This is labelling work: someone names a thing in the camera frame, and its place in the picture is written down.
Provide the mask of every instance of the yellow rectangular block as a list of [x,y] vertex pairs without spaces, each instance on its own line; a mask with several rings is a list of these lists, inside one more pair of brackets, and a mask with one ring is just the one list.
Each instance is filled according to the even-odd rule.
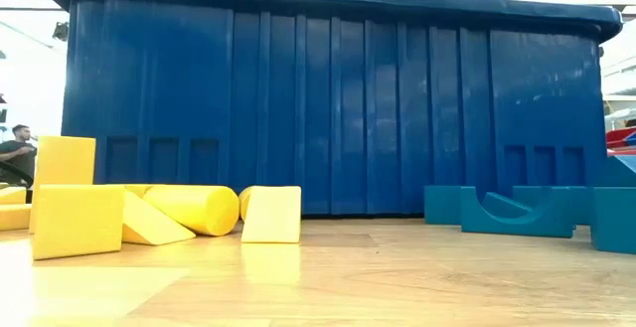
[[122,235],[125,243],[163,245],[196,236],[134,193],[125,194]]
[[33,182],[33,209],[29,233],[34,232],[40,186],[44,184],[92,184],[95,139],[79,137],[40,137],[38,161]]
[[121,249],[123,186],[40,186],[33,259]]
[[31,204],[9,204],[0,206],[0,232],[29,227]]
[[243,243],[298,243],[300,187],[252,187]]
[[27,188],[7,187],[0,189],[0,205],[2,204],[25,204],[27,201]]

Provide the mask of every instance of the teal rectangular block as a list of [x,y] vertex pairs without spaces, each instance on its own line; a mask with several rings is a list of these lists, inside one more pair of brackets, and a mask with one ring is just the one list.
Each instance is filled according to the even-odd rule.
[[593,183],[594,187],[636,187],[636,156],[606,157],[603,169]]
[[636,253],[636,188],[594,188],[593,197],[594,248]]
[[459,186],[424,187],[424,222],[433,225],[459,225]]

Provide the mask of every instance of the light wood floor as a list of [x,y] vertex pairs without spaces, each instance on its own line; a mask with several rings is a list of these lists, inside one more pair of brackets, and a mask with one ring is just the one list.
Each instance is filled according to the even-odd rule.
[[421,220],[305,221],[301,245],[240,234],[31,262],[0,233],[0,326],[636,326],[636,256]]

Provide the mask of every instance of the yellow triangular block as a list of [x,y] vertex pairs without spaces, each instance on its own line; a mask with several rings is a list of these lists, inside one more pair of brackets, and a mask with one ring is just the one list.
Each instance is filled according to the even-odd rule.
[[253,187],[240,240],[243,243],[298,243],[300,205],[300,187]]
[[168,218],[150,203],[132,192],[126,192],[122,235],[125,243],[163,245],[194,237],[194,233]]
[[123,186],[40,187],[33,259],[119,251]]
[[27,201],[27,188],[7,187],[0,189],[0,204],[24,204]]
[[128,192],[134,193],[137,197],[143,198],[144,195],[150,190],[150,188],[157,186],[157,184],[124,184],[124,188]]
[[247,205],[249,205],[249,196],[251,195],[251,189],[257,186],[247,187],[240,192],[238,200],[240,201],[240,219],[245,221],[247,217]]
[[157,186],[143,199],[199,234],[225,235],[239,220],[239,197],[228,187]]
[[29,227],[31,204],[10,204],[0,206],[0,232]]
[[40,137],[36,176],[33,183],[30,234],[35,231],[40,186],[43,184],[92,184],[94,161],[94,138]]

